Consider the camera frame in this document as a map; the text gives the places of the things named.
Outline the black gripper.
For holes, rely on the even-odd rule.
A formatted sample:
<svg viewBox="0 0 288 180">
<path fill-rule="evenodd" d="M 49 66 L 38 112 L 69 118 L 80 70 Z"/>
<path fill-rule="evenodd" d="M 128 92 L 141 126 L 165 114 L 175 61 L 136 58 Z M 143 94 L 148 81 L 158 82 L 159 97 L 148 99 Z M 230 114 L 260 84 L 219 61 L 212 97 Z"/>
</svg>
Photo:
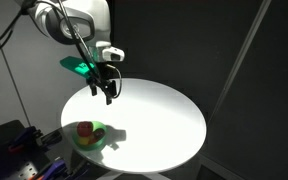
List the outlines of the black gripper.
<svg viewBox="0 0 288 180">
<path fill-rule="evenodd" d="M 92 96 L 97 95 L 97 89 L 100 88 L 106 94 L 106 105 L 112 103 L 112 96 L 117 94 L 116 82 L 113 80 L 113 73 L 116 67 L 108 63 L 99 63 L 91 72 L 93 77 L 86 79 L 86 83 L 91 89 Z"/>
</svg>

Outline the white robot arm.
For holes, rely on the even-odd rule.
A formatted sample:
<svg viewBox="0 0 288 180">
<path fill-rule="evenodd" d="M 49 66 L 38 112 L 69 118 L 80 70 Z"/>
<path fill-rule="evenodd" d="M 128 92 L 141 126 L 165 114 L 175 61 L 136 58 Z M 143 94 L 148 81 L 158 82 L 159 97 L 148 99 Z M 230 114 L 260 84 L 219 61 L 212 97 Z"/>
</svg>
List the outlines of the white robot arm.
<svg viewBox="0 0 288 180">
<path fill-rule="evenodd" d="M 124 60 L 123 50 L 110 40 L 110 9 L 106 0 L 14 0 L 22 15 L 29 15 L 47 37 L 64 45 L 74 45 L 80 58 L 68 56 L 60 64 L 84 77 L 93 96 L 100 88 L 110 105 L 121 92 L 122 85 L 108 78 L 105 67 Z"/>
</svg>

